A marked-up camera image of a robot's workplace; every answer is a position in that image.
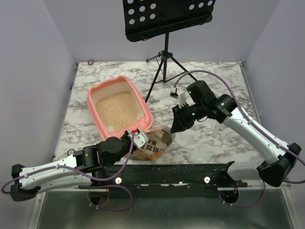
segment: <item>marble tabletop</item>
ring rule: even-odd
[[[223,77],[234,91],[243,108],[254,117],[253,106],[248,94],[239,64],[236,62],[183,62],[182,65],[189,71],[208,70]],[[151,86],[157,62],[97,62],[93,65],[80,63],[74,82],[64,125],[61,131],[60,142],[55,160],[67,156],[67,150],[82,149],[102,141],[94,125],[87,107],[87,93],[89,88],[100,82],[125,75],[138,88],[145,98]],[[169,62],[167,78],[173,77],[182,70],[175,63]],[[210,86],[216,96],[229,94],[226,87],[216,78],[204,73],[195,73],[197,79],[203,79]],[[187,87],[193,82],[189,76],[184,77],[178,84]],[[165,84],[155,85],[148,101],[149,109],[154,116],[154,125],[171,126],[173,121],[172,107],[177,100],[169,96],[170,87],[175,80]],[[244,162],[260,158],[258,152],[243,138],[229,128],[219,130],[217,137],[213,137],[215,120],[195,122],[195,125],[176,138],[165,153],[155,161],[130,160],[129,164],[203,164],[226,163],[228,161]]]

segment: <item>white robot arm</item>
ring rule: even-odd
[[[52,189],[72,186],[90,187],[96,180],[111,179],[111,177],[104,178],[102,173],[104,166],[113,165],[148,141],[149,138],[145,132],[126,131],[120,139],[110,137],[104,142],[87,146],[59,161],[37,167],[13,165],[12,177],[15,184],[10,187],[10,192],[4,191],[7,185],[5,184],[2,192],[10,194],[14,201],[23,201],[34,198],[37,193]]]
[[[171,132],[185,131],[191,128],[196,120],[204,117],[215,119],[233,129],[263,157],[251,162],[232,163],[228,168],[228,175],[233,180],[262,179],[271,186],[280,186],[296,161],[296,158],[284,149],[287,148],[298,156],[301,147],[296,143],[289,145],[271,134],[244,109],[240,109],[229,95],[223,94],[216,98],[205,81],[194,82],[187,87],[187,91],[195,102],[191,106],[186,103],[185,91],[177,88],[171,91],[171,97],[178,99],[178,105],[173,107],[174,121]]]

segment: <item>gray wall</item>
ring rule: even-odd
[[[263,125],[283,140],[301,145],[305,159],[304,0],[281,0],[246,62],[246,73]],[[297,163],[289,176],[303,180]],[[293,196],[305,227],[305,185]]]
[[[42,0],[2,0],[0,21],[2,185],[14,164],[51,161],[75,64]],[[0,228],[27,228],[32,206],[0,194]]]
[[[170,50],[181,61],[245,61],[278,2],[216,0],[212,22],[173,32]],[[78,62],[143,61],[163,49],[164,36],[136,43],[125,38],[122,0],[44,3]]]

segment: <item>metal plate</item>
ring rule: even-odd
[[[238,204],[257,200],[261,190],[241,190]],[[281,190],[267,190],[253,208],[224,206],[218,199],[136,199],[132,210],[111,212],[89,207],[87,192],[47,194],[40,229],[292,229]],[[108,207],[121,207],[128,200],[108,200]]]

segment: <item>music stand tripod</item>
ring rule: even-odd
[[[147,62],[161,57],[155,78],[146,97],[146,102],[159,82],[168,82],[187,70],[168,52],[169,33],[195,25],[203,25],[212,20],[215,0],[122,0],[126,38],[131,42],[145,41],[165,34],[164,50]],[[172,59],[184,72],[166,80],[167,60]],[[163,79],[157,81],[163,66]]]
[[[151,85],[151,87],[150,87],[150,89],[149,89],[149,92],[148,92],[148,94],[147,94],[147,97],[146,97],[146,99],[145,99],[145,102],[148,101],[149,96],[151,95],[151,92],[152,92],[152,90],[153,90],[153,87],[154,87],[154,85],[155,85],[156,83],[160,83],[160,82],[166,83],[166,82],[168,82],[168,81],[170,81],[170,80],[172,80],[172,79],[174,79],[174,78],[176,78],[176,77],[182,75],[183,73],[187,72],[186,68],[184,68],[184,67],[183,67],[183,66],[173,57],[173,54],[172,54],[171,52],[168,52],[169,36],[170,36],[169,33],[166,33],[166,34],[165,34],[165,46],[164,46],[164,50],[161,51],[161,52],[159,52],[158,55],[156,55],[156,56],[154,56],[154,57],[152,57],[152,58],[146,60],[146,62],[149,62],[149,61],[151,61],[151,60],[156,59],[157,57],[161,57],[161,62],[160,62],[160,64],[159,64],[159,68],[158,68],[157,73],[156,73],[156,75],[155,75],[155,77],[154,77],[154,79],[153,79],[152,85]],[[174,76],[174,77],[172,77],[172,78],[170,78],[170,79],[167,80],[167,79],[166,79],[166,70],[167,70],[167,60],[168,60],[168,59],[172,59],[172,61],[174,61],[180,68],[182,68],[182,70],[184,70],[184,72],[182,72],[182,73],[180,73],[180,74],[178,74],[178,75],[176,75],[176,76]],[[162,66],[163,66],[163,79],[160,80],[160,81],[156,81],[157,78],[158,78],[158,75],[159,75],[159,73],[160,73],[160,70],[161,70]],[[192,77],[195,81],[197,81],[197,79],[196,79],[192,74],[189,74],[189,76]]]

